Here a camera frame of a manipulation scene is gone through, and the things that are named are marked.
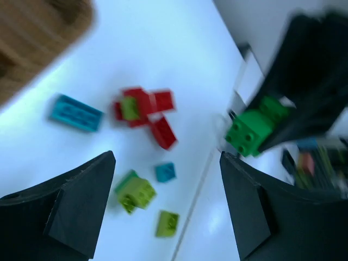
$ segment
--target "light green lego brick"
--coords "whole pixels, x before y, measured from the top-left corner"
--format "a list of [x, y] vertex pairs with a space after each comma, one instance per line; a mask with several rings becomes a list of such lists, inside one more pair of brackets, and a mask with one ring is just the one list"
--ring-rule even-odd
[[123, 208], [128, 214], [132, 214], [135, 211], [135, 207], [136, 207], [135, 202], [129, 195], [127, 194], [122, 194], [120, 196], [118, 195], [117, 200], [123, 206]]
[[138, 208], [145, 209], [156, 196], [149, 181], [142, 178], [132, 178], [122, 189], [122, 193], [129, 196]]
[[257, 154], [259, 145], [273, 132], [275, 124], [257, 110], [249, 110], [238, 116], [225, 139], [238, 152], [247, 157]]
[[121, 101], [122, 116], [127, 121], [135, 121], [140, 119], [136, 99], [131, 96], [126, 96]]
[[269, 96], [262, 98], [259, 109], [262, 114], [275, 123], [279, 123], [290, 113], [290, 108], [283, 106], [277, 99]]
[[179, 222], [179, 215], [167, 211], [161, 211], [156, 237], [172, 237], [175, 235]]

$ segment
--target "blue lego brick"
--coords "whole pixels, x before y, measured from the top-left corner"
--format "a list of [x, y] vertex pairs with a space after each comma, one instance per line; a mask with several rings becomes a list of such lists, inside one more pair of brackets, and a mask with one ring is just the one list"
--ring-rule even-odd
[[157, 180], [160, 182], [167, 182], [176, 177], [173, 163], [156, 166], [155, 171]]
[[296, 144], [300, 150], [314, 150], [318, 147], [318, 143], [314, 137], [297, 140]]
[[72, 125], [87, 132], [96, 132], [103, 113], [66, 95], [61, 95], [50, 118]]

